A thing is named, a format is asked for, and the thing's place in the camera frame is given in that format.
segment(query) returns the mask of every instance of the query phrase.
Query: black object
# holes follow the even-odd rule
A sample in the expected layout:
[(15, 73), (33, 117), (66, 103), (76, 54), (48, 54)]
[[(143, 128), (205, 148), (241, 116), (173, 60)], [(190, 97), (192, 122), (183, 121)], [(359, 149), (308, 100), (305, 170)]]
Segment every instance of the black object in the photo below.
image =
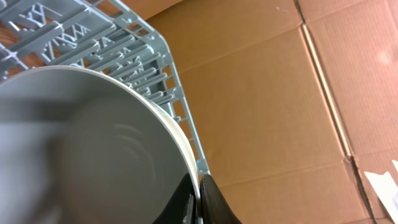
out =
[(201, 212), (204, 224), (240, 224), (214, 179), (205, 174), (200, 182)]
[(185, 174), (163, 212), (153, 224), (192, 224), (196, 222), (196, 206), (189, 174)]

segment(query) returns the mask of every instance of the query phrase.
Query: corrugated cardboard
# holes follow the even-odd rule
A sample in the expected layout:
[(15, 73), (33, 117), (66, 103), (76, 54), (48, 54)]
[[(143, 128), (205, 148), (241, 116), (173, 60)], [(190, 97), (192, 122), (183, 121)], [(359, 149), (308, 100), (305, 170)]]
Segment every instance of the corrugated cardboard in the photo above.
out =
[[(180, 1), (181, 0), (123, 0), (123, 3), (143, 19), (148, 19)], [(97, 8), (109, 16), (119, 11), (119, 9), (114, 7), (107, 0), (102, 0)]]
[(295, 3), (188, 0), (149, 23), (170, 45), (212, 175), (241, 221), (369, 223)]
[(297, 27), (293, 0), (183, 1), (149, 20), (180, 73)]
[[(303, 0), (300, 8), (340, 112), (348, 150), (360, 174), (388, 170), (397, 181), (391, 160), (398, 159), (398, 1), (331, 2), (314, 6)], [(386, 217), (370, 183), (362, 181), (373, 215)]]

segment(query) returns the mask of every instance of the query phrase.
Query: dish rack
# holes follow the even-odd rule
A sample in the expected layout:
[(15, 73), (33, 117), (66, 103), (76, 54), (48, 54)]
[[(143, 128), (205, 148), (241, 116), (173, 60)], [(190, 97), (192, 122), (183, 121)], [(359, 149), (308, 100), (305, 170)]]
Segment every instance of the dish rack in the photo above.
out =
[[(117, 9), (107, 15), (103, 3)], [(119, 0), (0, 0), (0, 20), (19, 41), (0, 44), (0, 82), (9, 71), (30, 69), (33, 53), (44, 65), (72, 65), (105, 73), (187, 122), (198, 174), (210, 174), (180, 79), (165, 39)], [(176, 103), (183, 116), (176, 114)]]

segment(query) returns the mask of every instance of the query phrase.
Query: cardboard seam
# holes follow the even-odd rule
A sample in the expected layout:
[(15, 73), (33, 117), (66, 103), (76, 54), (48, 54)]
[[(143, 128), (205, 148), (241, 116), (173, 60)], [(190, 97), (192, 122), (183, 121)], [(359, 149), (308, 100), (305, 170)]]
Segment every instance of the cardboard seam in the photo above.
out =
[(183, 74), (184, 72), (187, 72), (187, 71), (192, 70), (192, 69), (194, 69), (194, 68), (198, 68), (198, 67), (204, 66), (204, 65), (206, 65), (206, 64), (208, 64), (208, 63), (214, 62), (214, 61), (219, 60), (219, 59), (221, 59), (221, 58), (223, 58), (223, 57), (226, 57), (226, 56), (228, 56), (228, 55), (235, 54), (235, 53), (240, 52), (240, 51), (242, 51), (242, 50), (244, 50), (244, 49), (250, 48), (250, 47), (252, 47), (252, 46), (254, 46), (254, 45), (261, 44), (261, 43), (263, 43), (263, 42), (265, 42), (265, 41), (268, 41), (268, 40), (271, 40), (271, 39), (273, 39), (273, 38), (275, 38), (275, 37), (277, 37), (277, 36), (279, 36), (279, 35), (282, 35), (282, 34), (284, 34), (284, 33), (287, 33), (287, 32), (290, 32), (290, 31), (292, 31), (292, 30), (295, 30), (295, 29), (299, 28), (300, 26), (301, 26), (301, 23), (298, 24), (297, 26), (292, 27), (292, 28), (288, 28), (287, 30), (282, 31), (281, 33), (278, 33), (278, 34), (276, 34), (276, 35), (273, 35), (273, 36), (270, 36), (270, 37), (268, 37), (268, 38), (259, 40), (259, 41), (257, 41), (257, 42), (252, 42), (252, 43), (250, 43), (250, 44), (248, 44), (248, 45), (244, 45), (244, 46), (238, 47), (238, 48), (236, 48), (236, 49), (234, 49), (234, 50), (231, 50), (231, 51), (229, 51), (229, 52), (225, 52), (225, 53), (223, 53), (223, 54), (217, 55), (217, 56), (215, 56), (215, 57), (213, 57), (213, 58), (211, 58), (211, 59), (209, 59), (209, 60), (205, 60), (204, 62), (198, 63), (198, 64), (196, 64), (196, 65), (192, 65), (191, 67), (188, 67), (188, 68), (186, 68), (186, 69), (184, 69), (184, 70), (181, 70), (181, 71), (178, 72), (178, 74), (181, 76), (181, 74)]
[(365, 204), (365, 209), (368, 212), (373, 223), (377, 224), (376, 217), (373, 214), (371, 201), (370, 201), (368, 195), (366, 194), (365, 186), (363, 184), (363, 177), (362, 177), (361, 171), (359, 169), (359, 165), (353, 156), (351, 156), (350, 161), (351, 161), (354, 175), (356, 177), (356, 185), (357, 185), (357, 188), (359, 189), (359, 194), (361, 195), (362, 201)]
[(346, 163), (348, 163), (349, 161), (347, 161), (346, 159), (343, 159), (341, 161), (335, 161), (335, 162), (328, 162), (328, 163), (324, 163), (324, 164), (320, 164), (320, 165), (311, 165), (311, 166), (306, 166), (306, 167), (300, 167), (300, 168), (295, 168), (295, 169), (291, 169), (291, 170), (285, 170), (282, 172), (275, 172), (273, 174), (267, 174), (267, 175), (260, 175), (258, 177), (253, 177), (250, 179), (246, 179), (246, 180), (240, 180), (240, 181), (236, 181), (236, 182), (232, 182), (232, 183), (227, 183), (227, 184), (218, 184), (219, 187), (228, 187), (231, 185), (236, 185), (236, 184), (243, 184), (243, 183), (247, 183), (247, 182), (252, 182), (252, 181), (256, 181), (259, 179), (271, 179), (271, 178), (281, 178), (281, 177), (290, 177), (290, 176), (294, 176), (294, 175), (299, 175), (299, 174), (304, 174), (307, 172), (313, 172), (316, 170), (322, 170), (328, 167), (333, 167), (333, 166), (341, 166), (344, 165)]
[(315, 21), (318, 21), (320, 19), (326, 18), (326, 17), (331, 16), (331, 15), (337, 13), (337, 12), (343, 11), (343, 10), (345, 10), (347, 8), (353, 7), (353, 6), (357, 5), (357, 4), (360, 4), (361, 2), (365, 2), (365, 1), (369, 1), (369, 0), (358, 0), (357, 2), (351, 3), (351, 4), (347, 5), (347, 6), (339, 8), (337, 10), (331, 11), (331, 12), (329, 12), (329, 13), (323, 15), (323, 16), (320, 16), (318, 18), (314, 18), (314, 19), (308, 21), (308, 23), (315, 22)]
[(315, 48), (315, 44), (313, 43), (313, 40), (310, 35), (310, 31), (308, 30), (306, 24), (303, 24), (301, 26), (303, 36), (305, 39), (305, 44), (307, 45), (307, 49), (309, 51), (315, 72), (317, 74), (318, 82), (319, 85), (321, 86), (323, 96), (325, 98), (328, 110), (329, 110), (329, 115), (331, 116), (331, 119), (333, 121), (333, 125), (335, 126), (335, 131), (336, 135), (338, 136), (341, 148), (343, 150), (343, 153), (345, 155), (345, 158), (349, 163), (352, 165), (354, 176), (356, 179), (356, 185), (359, 191), (359, 194), (362, 197), (362, 200), (365, 205), (365, 209), (368, 212), (369, 216), (375, 223), (375, 217), (373, 214), (373, 210), (371, 208), (370, 200), (368, 198), (368, 195), (366, 194), (364, 184), (363, 184), (363, 178), (362, 175), (360, 174), (359, 167), (356, 163), (356, 160), (354, 159), (354, 155), (352, 153), (352, 148), (349, 143), (348, 135), (345, 131), (345, 126), (344, 123), (341, 120), (341, 116), (338, 111), (338, 107), (336, 105), (336, 102), (333, 97), (333, 93), (329, 87), (329, 84), (327, 82), (325, 73), (323, 72), (323, 68), (321, 65), (321, 61), (318, 57), (317, 50)]
[(393, 11), (391, 9), (390, 2), (387, 1), (387, 0), (384, 0), (384, 2), (387, 4), (387, 8), (388, 8), (388, 12), (389, 12), (390, 18), (392, 20), (392, 23), (394, 24), (394, 31), (396, 32), (396, 35), (398, 35), (398, 24), (397, 24), (398, 23), (398, 21), (397, 21), (398, 17), (394, 16), (394, 13), (393, 13)]
[(318, 83), (322, 89), (323, 97), (324, 97), (324, 99), (326, 101), (326, 105), (328, 107), (329, 116), (333, 122), (333, 125), (335, 126), (335, 132), (339, 139), (340, 146), (343, 151), (342, 153), (348, 159), (349, 156), (352, 156), (352, 153), (350, 151), (348, 140), (345, 136), (344, 127), (342, 125), (340, 116), (338, 114), (338, 110), (337, 110), (337, 107), (336, 107), (336, 104), (334, 101), (334, 97), (333, 97), (332, 92), (328, 86), (326, 76), (323, 73), (321, 63), (317, 56), (317, 51), (315, 50), (315, 46), (313, 44), (312, 38), (310, 37), (310, 33), (308, 31), (307, 26), (305, 24), (303, 24), (301, 26), (301, 30), (302, 30), (302, 33), (303, 33), (303, 36), (305, 39), (306, 47), (309, 51), (309, 54), (310, 54), (310, 57), (311, 57), (311, 60), (313, 63), (313, 67), (315, 69), (315, 73), (317, 74)]

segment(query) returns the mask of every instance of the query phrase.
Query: cardboard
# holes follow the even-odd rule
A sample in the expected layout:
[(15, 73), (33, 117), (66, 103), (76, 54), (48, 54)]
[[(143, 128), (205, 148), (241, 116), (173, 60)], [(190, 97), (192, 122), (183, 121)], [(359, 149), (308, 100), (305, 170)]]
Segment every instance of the cardboard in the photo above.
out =
[[(341, 10), (322, 13), (311, 2), (301, 1), (301, 9), (311, 18), (308, 29), (349, 139), (346, 150), (361, 175), (388, 170), (397, 180), (387, 164), (398, 159), (398, 2), (337, 1)], [(372, 215), (388, 217), (368, 180), (362, 182)]]
[(178, 71), (208, 63), (301, 24), (292, 0), (188, 0), (150, 18)]
[(369, 220), (293, 1), (189, 0), (148, 22), (170, 45), (212, 176), (242, 222)]
[[(181, 0), (123, 0), (123, 3), (137, 13), (141, 18), (148, 19), (180, 1)], [(101, 1), (97, 8), (109, 16), (119, 11), (119, 9), (114, 7), (107, 0)]]
[(299, 28), (180, 73), (218, 185), (344, 159)]
[(398, 159), (398, 1), (187, 0), (149, 23), (244, 223), (390, 223), (363, 172)]

